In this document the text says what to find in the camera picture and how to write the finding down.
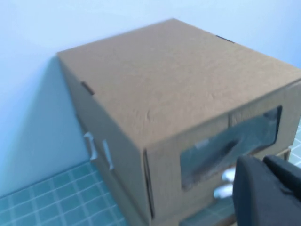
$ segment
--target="box window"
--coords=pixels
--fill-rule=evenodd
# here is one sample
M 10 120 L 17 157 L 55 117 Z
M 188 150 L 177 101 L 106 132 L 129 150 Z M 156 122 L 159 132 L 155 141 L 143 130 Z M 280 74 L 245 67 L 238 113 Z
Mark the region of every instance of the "box window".
M 255 154 L 277 139 L 282 107 L 243 121 L 203 140 L 180 155 L 183 190 L 231 167 L 244 154 Z

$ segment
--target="white object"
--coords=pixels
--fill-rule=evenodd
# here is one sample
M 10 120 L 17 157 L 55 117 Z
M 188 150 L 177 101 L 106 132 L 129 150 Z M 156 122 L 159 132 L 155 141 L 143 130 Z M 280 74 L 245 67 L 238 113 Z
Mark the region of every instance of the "white object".
M 87 137 L 89 139 L 90 142 L 90 147 L 91 147 L 91 158 L 90 160 L 96 159 L 97 158 L 97 151 L 94 145 L 94 137 L 92 135 L 92 133 L 87 132 L 84 137 Z
M 112 170 L 112 169 L 114 169 L 114 165 L 113 165 L 113 162 L 112 162 L 109 145 L 108 145 L 106 140 L 103 140 L 103 148 L 104 148 L 105 155 L 107 157 L 107 161 L 108 161 L 109 166 L 110 166 L 109 169 Z
M 233 183 L 234 178 L 235 178 L 235 167 L 225 170 L 224 173 L 222 174 L 223 181 L 229 181 Z
M 232 196 L 233 193 L 233 184 L 227 184 L 216 188 L 213 192 L 213 196 L 216 199 L 224 199 L 229 196 Z

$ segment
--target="blue tile floor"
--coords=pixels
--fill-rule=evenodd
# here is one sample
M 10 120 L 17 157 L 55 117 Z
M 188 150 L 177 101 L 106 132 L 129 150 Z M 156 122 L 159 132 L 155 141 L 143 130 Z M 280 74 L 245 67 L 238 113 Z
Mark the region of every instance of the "blue tile floor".
M 300 125 L 289 161 L 301 168 Z M 232 212 L 231 200 L 223 200 L 180 226 L 210 226 Z M 107 186 L 90 162 L 0 199 L 0 226 L 126 225 Z

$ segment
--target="white wall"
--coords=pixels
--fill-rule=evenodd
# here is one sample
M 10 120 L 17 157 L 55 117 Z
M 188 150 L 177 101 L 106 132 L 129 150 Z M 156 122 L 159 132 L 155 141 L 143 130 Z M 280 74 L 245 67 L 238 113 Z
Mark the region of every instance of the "white wall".
M 87 160 L 57 51 L 175 17 L 301 66 L 298 0 L 0 1 L 0 196 Z

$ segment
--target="box lid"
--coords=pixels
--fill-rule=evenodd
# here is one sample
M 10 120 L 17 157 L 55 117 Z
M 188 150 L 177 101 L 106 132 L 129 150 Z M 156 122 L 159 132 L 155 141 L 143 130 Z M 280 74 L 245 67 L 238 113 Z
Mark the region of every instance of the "box lid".
M 175 19 L 58 55 L 141 149 L 301 78 L 294 66 Z

